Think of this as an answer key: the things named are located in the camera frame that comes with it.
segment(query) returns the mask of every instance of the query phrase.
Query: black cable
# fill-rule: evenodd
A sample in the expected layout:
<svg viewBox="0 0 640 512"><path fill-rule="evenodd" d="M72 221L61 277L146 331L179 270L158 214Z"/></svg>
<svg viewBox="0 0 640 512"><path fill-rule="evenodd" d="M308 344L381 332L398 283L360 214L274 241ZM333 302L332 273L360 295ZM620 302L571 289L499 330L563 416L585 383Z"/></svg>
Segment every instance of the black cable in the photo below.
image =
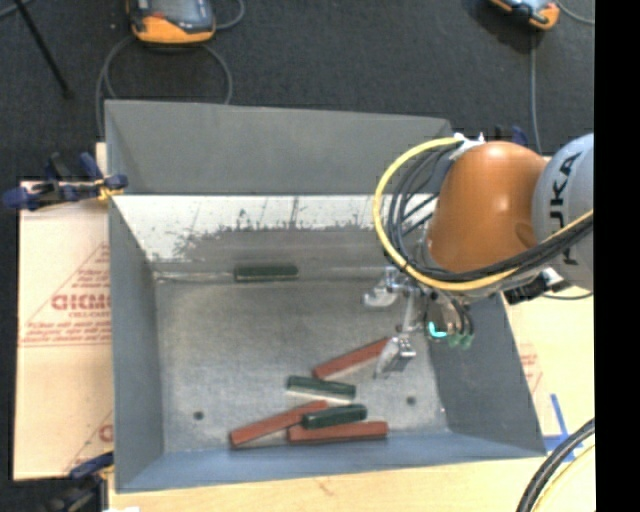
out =
<svg viewBox="0 0 640 512"><path fill-rule="evenodd" d="M536 106L536 44L538 42L535 32L531 34L531 48L529 50L529 108L531 115L531 128L536 151L542 155L540 145L540 132L538 131L538 107Z"/></svg>
<svg viewBox="0 0 640 512"><path fill-rule="evenodd" d="M463 336L473 334L471 317L469 316L467 311L464 309L462 304L460 304L460 302L457 299L453 298L450 295L449 295L449 301L453 305L453 309L456 310L456 313L458 313L458 317L460 318L460 331L459 331L460 334Z"/></svg>
<svg viewBox="0 0 640 512"><path fill-rule="evenodd" d="M531 512L549 479L573 449L596 432L596 419L592 418L568 436L549 455L531 478L518 503L516 512Z"/></svg>
<svg viewBox="0 0 640 512"><path fill-rule="evenodd" d="M100 69L100 74L98 75L98 80L96 82L96 90L95 90L96 123L98 125L98 137L100 139L103 139L105 136L104 109L102 105L103 100L105 99L103 97L103 88L106 89L107 94L112 99L118 98L118 94L116 93L115 89L113 88L113 85L111 84L111 78L109 73L111 68L111 63L113 62L113 59L117 55L119 55L122 50L124 50L127 46L129 46L134 41L136 41L136 37L134 35L128 35L123 39L121 39L118 43L116 43L111 49L111 51L109 52L109 54L107 55L107 58L105 59L102 65L102 68ZM218 52L216 52L213 48L211 48L207 44L201 44L201 45L190 47L190 48L203 48L207 53L209 53L214 59L218 61L218 64L220 65L220 67L222 67L222 70L224 71L225 80L227 82L227 93L223 100L223 104L225 105L229 104L231 102L231 97L233 96L233 77L231 75L231 71L229 70L229 66L227 65L226 61L222 58L222 56Z"/></svg>
<svg viewBox="0 0 640 512"><path fill-rule="evenodd" d="M432 151L426 156L423 156L422 159L416 161L416 163L403 174L392 194L391 204L389 206L389 215L387 217L387 233L391 244L403 255L406 261L412 261L414 258L409 254L409 251L404 244L404 237L427 222L431 218L432 214L429 213L419 221L416 221L407 230L403 230L403 224L420 208L427 206L429 203L437 199L438 194L434 194L427 200L422 201L409 212L406 211L407 205L415 194L428 187L433 177L434 169L437 167L440 160L450 151L450 148L445 148L440 151ZM427 169L428 172L426 179L417 187L413 187L414 182L425 171L425 169Z"/></svg>
<svg viewBox="0 0 640 512"><path fill-rule="evenodd" d="M216 25L216 30L228 30L232 27L235 27L238 23L240 23L240 21L242 21L242 18L244 18L244 14L246 12L246 7L244 5L244 0L237 0L237 2L238 6L240 7L240 12L238 13L238 15L233 20L227 23Z"/></svg>
<svg viewBox="0 0 640 512"><path fill-rule="evenodd" d="M30 4L33 0L22 0L22 5L27 5ZM5 7L4 9L0 10L0 19L4 18L5 16L9 16L10 14L13 14L14 12L16 12L18 10L18 6L17 5L11 5L9 7Z"/></svg>
<svg viewBox="0 0 640 512"><path fill-rule="evenodd" d="M569 229L562 235L548 239L535 247L527 249L511 258L507 258L498 263L475 269L467 272L448 272L443 269L424 267L417 262L413 262L415 269L421 274L447 282L465 282L469 280L482 279L484 277L514 270L511 276L521 275L534 268L548 263L565 249L572 247L593 230L593 217L589 217L578 225Z"/></svg>
<svg viewBox="0 0 640 512"><path fill-rule="evenodd" d="M560 2L560 0L556 0L556 3L558 4L558 7L560 8L560 10L562 12L564 12L567 16L569 16L570 18L573 18L576 21L579 21L580 23L584 23L585 25L595 25L596 24L596 19L595 18L584 18L583 16L580 16L572 11L570 11L569 9L567 9L567 7L565 7L564 4L562 4Z"/></svg>

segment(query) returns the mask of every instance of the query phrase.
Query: kuka logo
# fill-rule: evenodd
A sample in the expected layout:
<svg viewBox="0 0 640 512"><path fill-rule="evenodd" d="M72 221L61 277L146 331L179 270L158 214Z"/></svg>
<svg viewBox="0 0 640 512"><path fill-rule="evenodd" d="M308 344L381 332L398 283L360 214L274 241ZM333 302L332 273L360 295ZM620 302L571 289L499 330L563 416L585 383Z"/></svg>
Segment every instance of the kuka logo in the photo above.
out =
<svg viewBox="0 0 640 512"><path fill-rule="evenodd" d="M562 212L562 208L564 208L564 197L563 194L569 183L569 179L571 177L571 171L573 170L573 164L577 160L577 158L582 153L576 153L575 155L570 156L560 166L560 173L564 175L564 179L562 183L559 183L558 180L555 180L552 185L553 196L551 197L551 201L549 202L549 206L551 207L551 211L549 212L549 217L558 221L560 225L560 229L564 228L566 225L564 213ZM578 261L571 256L571 247L568 247L564 251L562 251L563 258L562 261L567 265L578 265Z"/></svg>
<svg viewBox="0 0 640 512"><path fill-rule="evenodd" d="M60 294L51 298L51 307L57 311L74 311L84 309L110 309L111 296L105 293L98 295L84 293Z"/></svg>

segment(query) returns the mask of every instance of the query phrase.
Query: clamp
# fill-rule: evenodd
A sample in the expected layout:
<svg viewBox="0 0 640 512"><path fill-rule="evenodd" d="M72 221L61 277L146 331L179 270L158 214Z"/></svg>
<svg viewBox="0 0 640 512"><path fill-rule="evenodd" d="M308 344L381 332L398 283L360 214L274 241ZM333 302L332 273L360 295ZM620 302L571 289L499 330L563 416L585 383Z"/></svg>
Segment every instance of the clamp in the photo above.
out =
<svg viewBox="0 0 640 512"><path fill-rule="evenodd" d="M37 512L102 512L108 507L109 496L101 473L113 464L113 452L107 452L73 468L69 480L75 485L38 506Z"/></svg>
<svg viewBox="0 0 640 512"><path fill-rule="evenodd" d="M5 207L14 210L38 210L47 206L97 198L106 200L122 193L129 184L124 174L104 176L95 159L87 152L80 155L81 177L73 176L59 153L49 157L45 179L33 186L15 187L2 195Z"/></svg>

